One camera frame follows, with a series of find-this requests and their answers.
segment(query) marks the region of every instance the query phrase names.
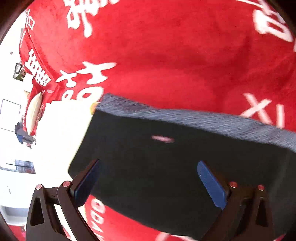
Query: gray fabric edge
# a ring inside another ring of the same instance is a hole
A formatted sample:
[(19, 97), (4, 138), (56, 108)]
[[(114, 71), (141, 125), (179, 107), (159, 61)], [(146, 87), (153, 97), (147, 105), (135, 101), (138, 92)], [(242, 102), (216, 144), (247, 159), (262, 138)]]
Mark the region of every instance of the gray fabric edge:
[(274, 144), (296, 152), (296, 133), (250, 118), (193, 110), (157, 109), (112, 94), (105, 94), (96, 109), (120, 117), (167, 121), (234, 139)]

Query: black fabric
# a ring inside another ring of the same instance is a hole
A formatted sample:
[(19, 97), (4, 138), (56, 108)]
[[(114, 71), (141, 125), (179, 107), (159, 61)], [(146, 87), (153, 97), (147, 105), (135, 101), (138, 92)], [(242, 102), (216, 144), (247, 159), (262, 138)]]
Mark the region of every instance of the black fabric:
[[(157, 135), (175, 142), (151, 138)], [(96, 110), (69, 167), (70, 176), (95, 158), (101, 160), (102, 169), (92, 194), (117, 212), (162, 232), (198, 240), (219, 214), (197, 176), (200, 160), (239, 185), (263, 184), (276, 236), (289, 229), (296, 213), (296, 155), (275, 145)]]

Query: red fabric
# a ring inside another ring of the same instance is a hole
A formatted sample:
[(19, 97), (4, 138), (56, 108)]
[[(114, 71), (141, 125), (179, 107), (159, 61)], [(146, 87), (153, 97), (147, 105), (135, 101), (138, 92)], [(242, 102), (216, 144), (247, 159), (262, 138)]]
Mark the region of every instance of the red fabric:
[(101, 241), (191, 241), (148, 228), (125, 217), (90, 195), (85, 203), (87, 224)]
[[(296, 131), (295, 39), (272, 8), (256, 0), (92, 2), (77, 15), (68, 0), (35, 0), (28, 9), (20, 55), (25, 64), (33, 49), (51, 79), (46, 86), (33, 80), (43, 106), (63, 96), (95, 102), (102, 87), (158, 108), (242, 114)], [(107, 79), (97, 68), (87, 83), (84, 61), (108, 63), (100, 66)], [(57, 83), (60, 71), (76, 85)], [(111, 214), (106, 220), (121, 225)]]
[(15, 237), (19, 241), (25, 241), (26, 234), (25, 234), (25, 232), (22, 231), (22, 227), (21, 226), (9, 225), (9, 228), (11, 229), (11, 231), (13, 232), (13, 234), (15, 235)]

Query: blue gripper pad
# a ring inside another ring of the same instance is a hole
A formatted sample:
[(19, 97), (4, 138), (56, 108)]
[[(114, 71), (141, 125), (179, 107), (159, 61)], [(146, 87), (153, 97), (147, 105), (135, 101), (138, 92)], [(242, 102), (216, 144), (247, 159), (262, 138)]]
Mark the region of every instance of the blue gripper pad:
[(215, 206), (223, 210), (227, 203), (227, 194), (224, 188), (203, 161), (197, 164), (197, 173)]
[(87, 171), (87, 173), (83, 173), (83, 175), (85, 176), (82, 178), (81, 182), (79, 183), (78, 187), (74, 190), (74, 193), (73, 193), (75, 207), (80, 207), (85, 204), (87, 198), (90, 195), (92, 188), (94, 187), (96, 181), (98, 180), (100, 165), (101, 165), (100, 161), (97, 160), (94, 163), (94, 165), (91, 167), (91, 169)]

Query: white pillow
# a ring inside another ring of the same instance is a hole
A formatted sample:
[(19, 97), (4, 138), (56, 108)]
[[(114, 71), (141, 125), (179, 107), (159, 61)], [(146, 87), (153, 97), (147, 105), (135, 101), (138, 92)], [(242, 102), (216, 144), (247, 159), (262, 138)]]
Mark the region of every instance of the white pillow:
[(27, 115), (26, 115), (26, 128), (29, 135), (32, 133), (35, 127), (35, 123), (37, 120), (37, 116), (38, 116), (41, 104), (42, 104), (42, 93), (40, 92), (39, 94), (33, 97), (33, 99), (31, 100), (28, 106)]

